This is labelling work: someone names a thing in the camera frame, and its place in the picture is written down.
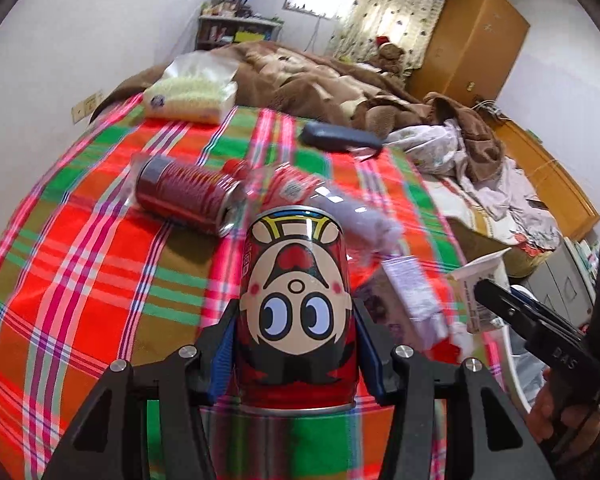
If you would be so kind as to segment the person right hand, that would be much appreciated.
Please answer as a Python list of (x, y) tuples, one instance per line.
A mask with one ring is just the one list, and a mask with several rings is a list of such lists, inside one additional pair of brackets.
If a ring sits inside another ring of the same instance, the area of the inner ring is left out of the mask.
[[(550, 392), (549, 368), (543, 370), (545, 384), (535, 398), (526, 417), (527, 427), (534, 440), (541, 443), (554, 434), (554, 398)], [(562, 423), (576, 432), (564, 453), (565, 458), (575, 458), (585, 453), (600, 435), (600, 408), (593, 411), (586, 405), (571, 405), (562, 411)]]

